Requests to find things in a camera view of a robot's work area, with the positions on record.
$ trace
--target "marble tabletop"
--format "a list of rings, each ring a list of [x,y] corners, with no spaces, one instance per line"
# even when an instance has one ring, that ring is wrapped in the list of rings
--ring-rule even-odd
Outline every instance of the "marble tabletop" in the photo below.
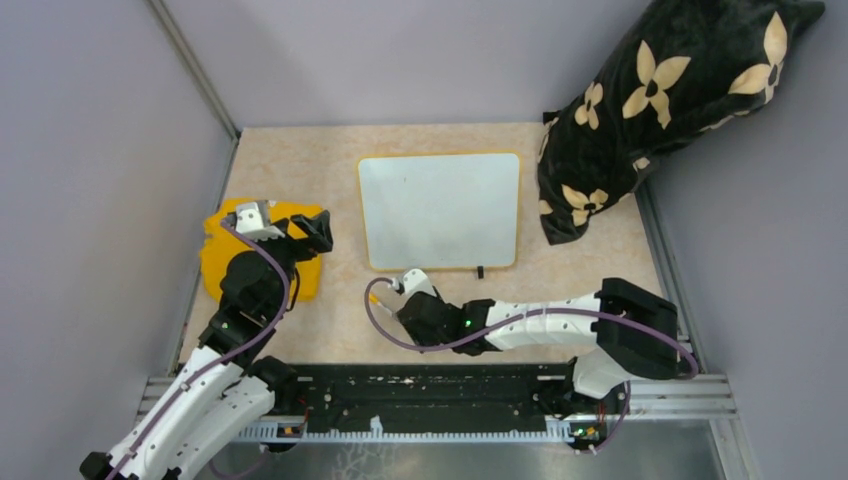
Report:
[[[538,219],[536,161],[541,123],[440,124],[352,127],[248,128],[244,131],[226,198],[254,197],[317,204],[331,212],[333,252],[323,256],[316,298],[286,314],[260,356],[287,363],[495,363],[565,361],[585,349],[525,347],[479,357],[398,348],[371,326],[362,307],[371,270],[365,248],[357,161],[368,155],[512,151],[521,156],[518,255],[505,269],[428,272],[446,301],[475,298],[514,302],[567,299],[600,289],[605,277],[622,277],[649,291],[660,286],[634,197],[592,218],[580,240],[550,246]],[[216,310],[198,288],[182,346],[185,360]],[[408,340],[387,316],[383,325]]]

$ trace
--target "gray wall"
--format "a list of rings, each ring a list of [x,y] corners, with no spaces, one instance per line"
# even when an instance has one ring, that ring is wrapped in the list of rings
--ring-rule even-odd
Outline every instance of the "gray wall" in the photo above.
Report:
[[[848,2],[827,4],[774,101],[652,182],[706,353],[768,480],[848,471]]]
[[[240,127],[537,121],[648,0],[167,2]]]
[[[229,140],[141,1],[2,2],[0,65],[0,478],[78,478],[173,351]]]

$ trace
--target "black cable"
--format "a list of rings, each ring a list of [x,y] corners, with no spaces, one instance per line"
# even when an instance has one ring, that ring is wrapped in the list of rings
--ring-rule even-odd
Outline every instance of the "black cable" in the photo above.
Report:
[[[286,309],[287,312],[292,311],[294,305],[297,303],[297,295],[300,293],[300,272],[297,270],[297,267],[294,269],[294,293],[292,294],[292,303],[289,305],[289,308]]]

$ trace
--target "small whiteboard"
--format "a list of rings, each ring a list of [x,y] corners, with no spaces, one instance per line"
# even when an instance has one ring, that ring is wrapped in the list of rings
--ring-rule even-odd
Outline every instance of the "small whiteboard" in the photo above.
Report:
[[[373,157],[362,159],[358,169],[372,268],[515,262],[518,155]]]

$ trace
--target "gray floor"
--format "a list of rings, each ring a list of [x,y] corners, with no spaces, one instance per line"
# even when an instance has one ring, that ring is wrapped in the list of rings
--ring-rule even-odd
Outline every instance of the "gray floor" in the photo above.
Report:
[[[215,460],[240,472],[258,456],[231,445]],[[715,480],[722,478],[709,426],[630,422],[598,457],[556,445],[300,445],[274,457],[253,480]],[[198,480],[216,477],[204,470]]]

